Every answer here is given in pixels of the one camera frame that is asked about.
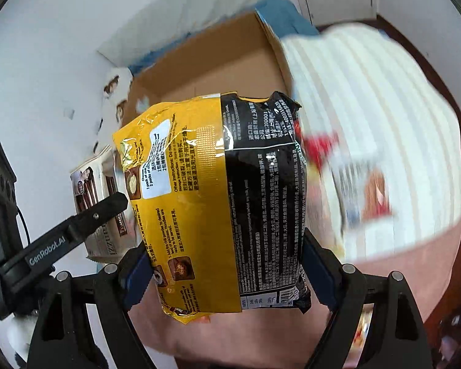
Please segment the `bear print long pillow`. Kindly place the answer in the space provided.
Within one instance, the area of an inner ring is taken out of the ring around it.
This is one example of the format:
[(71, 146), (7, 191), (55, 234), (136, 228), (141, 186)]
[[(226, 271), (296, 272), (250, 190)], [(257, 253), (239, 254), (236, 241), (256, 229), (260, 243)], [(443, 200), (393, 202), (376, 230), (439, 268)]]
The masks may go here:
[(127, 67), (112, 68), (107, 75), (102, 92), (100, 120), (92, 151), (99, 153), (106, 146), (113, 146), (112, 135), (122, 127), (125, 104), (133, 75)]

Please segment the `small red packet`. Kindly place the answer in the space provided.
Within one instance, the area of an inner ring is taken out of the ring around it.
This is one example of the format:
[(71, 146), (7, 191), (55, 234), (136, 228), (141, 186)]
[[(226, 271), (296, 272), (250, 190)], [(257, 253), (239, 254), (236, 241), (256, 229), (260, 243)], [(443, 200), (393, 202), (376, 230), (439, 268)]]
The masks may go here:
[(305, 155), (312, 162), (317, 170), (321, 170), (328, 156), (339, 142), (337, 133), (321, 133), (313, 136), (304, 136), (302, 144)]

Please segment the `clear pastry packet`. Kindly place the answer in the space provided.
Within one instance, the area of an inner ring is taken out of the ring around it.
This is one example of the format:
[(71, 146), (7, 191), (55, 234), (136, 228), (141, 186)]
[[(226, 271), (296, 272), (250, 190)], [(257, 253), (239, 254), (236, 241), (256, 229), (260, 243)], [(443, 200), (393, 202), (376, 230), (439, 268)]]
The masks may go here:
[(339, 260), (345, 258), (342, 216), (336, 186), (329, 166), (319, 171), (313, 163), (307, 166), (305, 225), (323, 248), (333, 251)]

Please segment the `white dog print packet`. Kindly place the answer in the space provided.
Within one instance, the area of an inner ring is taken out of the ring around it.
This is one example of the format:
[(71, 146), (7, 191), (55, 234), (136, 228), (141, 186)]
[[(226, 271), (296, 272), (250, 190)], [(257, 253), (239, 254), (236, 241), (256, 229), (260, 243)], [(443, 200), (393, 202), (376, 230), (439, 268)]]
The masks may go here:
[(392, 215), (385, 175), (377, 159), (339, 157), (330, 167), (344, 231)]

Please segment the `yellow black noodle packet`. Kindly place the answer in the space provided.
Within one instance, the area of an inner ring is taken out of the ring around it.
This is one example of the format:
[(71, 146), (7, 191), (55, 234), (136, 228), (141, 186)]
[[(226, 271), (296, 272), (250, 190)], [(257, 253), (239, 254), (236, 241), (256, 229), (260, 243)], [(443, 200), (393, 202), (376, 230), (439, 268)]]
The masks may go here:
[(113, 136), (164, 313), (310, 309), (306, 167), (284, 93), (159, 102)]

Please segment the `blue bed sheet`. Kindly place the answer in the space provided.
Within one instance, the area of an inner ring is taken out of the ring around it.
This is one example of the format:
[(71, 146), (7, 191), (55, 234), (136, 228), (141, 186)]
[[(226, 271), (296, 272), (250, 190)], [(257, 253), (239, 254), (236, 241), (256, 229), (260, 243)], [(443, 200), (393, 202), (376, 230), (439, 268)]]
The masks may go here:
[[(239, 12), (244, 14), (254, 11), (273, 31), (278, 39), (289, 35), (318, 36), (320, 32), (306, 18), (301, 16), (290, 0), (260, 0), (252, 8)], [(187, 39), (201, 31), (187, 32), (172, 42), (166, 42), (160, 48), (151, 48), (141, 58), (137, 58), (128, 68), (136, 76), (142, 70), (154, 65), (164, 54), (174, 50)]]

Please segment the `white wall socket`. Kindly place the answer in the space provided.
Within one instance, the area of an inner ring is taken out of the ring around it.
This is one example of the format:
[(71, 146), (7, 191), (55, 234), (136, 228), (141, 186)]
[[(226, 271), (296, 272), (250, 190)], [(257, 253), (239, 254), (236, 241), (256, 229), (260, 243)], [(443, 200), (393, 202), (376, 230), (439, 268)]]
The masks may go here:
[(73, 108), (65, 108), (64, 109), (64, 117), (67, 117), (70, 120), (72, 120), (74, 115), (75, 115), (75, 110)]

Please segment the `grey padded headboard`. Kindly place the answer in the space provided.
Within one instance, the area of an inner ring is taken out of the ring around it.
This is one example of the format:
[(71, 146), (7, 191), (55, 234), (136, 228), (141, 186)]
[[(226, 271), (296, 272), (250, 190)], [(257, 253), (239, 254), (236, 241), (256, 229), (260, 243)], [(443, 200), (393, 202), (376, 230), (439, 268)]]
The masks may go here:
[(129, 67), (147, 54), (234, 17), (260, 1), (154, 0), (102, 42), (98, 52), (117, 67)]

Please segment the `cat print blanket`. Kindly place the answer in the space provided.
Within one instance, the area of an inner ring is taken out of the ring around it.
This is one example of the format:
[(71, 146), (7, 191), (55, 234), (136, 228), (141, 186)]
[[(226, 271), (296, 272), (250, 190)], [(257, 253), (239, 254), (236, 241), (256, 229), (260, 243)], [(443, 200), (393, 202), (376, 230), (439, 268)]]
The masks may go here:
[[(281, 42), (302, 105), (306, 134), (336, 133), (322, 178), (333, 233), (362, 272), (402, 272), (420, 314), (430, 316), (450, 283), (461, 242), (461, 130), (449, 102), (398, 42), (361, 23)], [(369, 193), (387, 196), (391, 216), (342, 229), (333, 176), (361, 161), (379, 166)], [(130, 313), (144, 345), (186, 360), (302, 368), (328, 310), (255, 309), (182, 324), (163, 313), (155, 286)]]

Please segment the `cardboard milk box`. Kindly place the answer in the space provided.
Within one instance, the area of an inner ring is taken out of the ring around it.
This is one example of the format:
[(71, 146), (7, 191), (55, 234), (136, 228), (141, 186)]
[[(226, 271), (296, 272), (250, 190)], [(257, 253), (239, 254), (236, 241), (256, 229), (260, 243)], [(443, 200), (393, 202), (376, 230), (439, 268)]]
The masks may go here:
[(292, 96), (282, 39), (254, 11), (204, 29), (134, 76), (122, 125), (139, 116), (138, 102), (153, 106), (217, 93)]

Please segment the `white chocolate stick packet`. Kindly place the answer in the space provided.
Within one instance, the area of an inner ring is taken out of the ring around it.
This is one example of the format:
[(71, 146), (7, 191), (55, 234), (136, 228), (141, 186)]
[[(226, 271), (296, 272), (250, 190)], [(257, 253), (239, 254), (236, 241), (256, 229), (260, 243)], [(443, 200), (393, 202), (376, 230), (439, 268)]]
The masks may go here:
[(87, 212), (93, 223), (93, 233), (85, 240), (87, 257), (99, 263), (119, 262), (139, 238), (117, 153), (104, 147), (72, 170), (70, 181), (76, 212)]

